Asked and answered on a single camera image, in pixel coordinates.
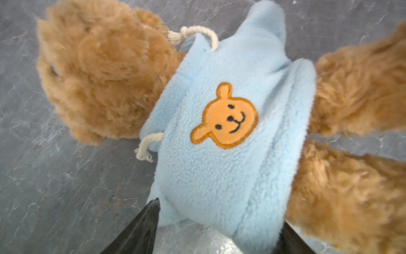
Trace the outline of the light blue fleece hoodie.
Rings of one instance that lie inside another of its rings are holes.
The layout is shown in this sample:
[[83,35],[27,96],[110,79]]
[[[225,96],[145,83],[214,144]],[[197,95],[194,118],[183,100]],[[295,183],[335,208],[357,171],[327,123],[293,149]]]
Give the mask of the light blue fleece hoodie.
[[310,60],[285,54],[283,9],[255,3],[237,32],[188,52],[140,131],[158,155],[159,226],[199,223],[245,254],[269,254],[284,224],[316,93]]

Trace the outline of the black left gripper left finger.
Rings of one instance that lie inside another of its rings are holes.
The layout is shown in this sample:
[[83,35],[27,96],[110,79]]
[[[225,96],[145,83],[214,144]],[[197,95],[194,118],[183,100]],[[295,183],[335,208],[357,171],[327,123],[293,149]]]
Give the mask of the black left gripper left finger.
[[159,212],[159,199],[150,201],[101,254],[152,254]]

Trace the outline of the brown teddy bear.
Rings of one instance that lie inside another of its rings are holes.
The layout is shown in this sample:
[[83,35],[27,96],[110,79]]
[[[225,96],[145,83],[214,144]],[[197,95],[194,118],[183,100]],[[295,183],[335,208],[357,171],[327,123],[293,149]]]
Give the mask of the brown teddy bear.
[[[38,20],[38,72],[77,141],[137,138],[185,53],[154,13],[118,1],[60,1]],[[406,25],[316,64],[309,133],[406,129]],[[287,220],[348,254],[406,251],[406,164],[305,142]]]

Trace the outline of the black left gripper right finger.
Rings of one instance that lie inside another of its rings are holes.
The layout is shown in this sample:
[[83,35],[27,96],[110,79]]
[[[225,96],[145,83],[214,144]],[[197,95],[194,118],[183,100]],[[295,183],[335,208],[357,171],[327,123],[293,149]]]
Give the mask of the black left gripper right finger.
[[315,252],[285,221],[272,254],[315,254]]

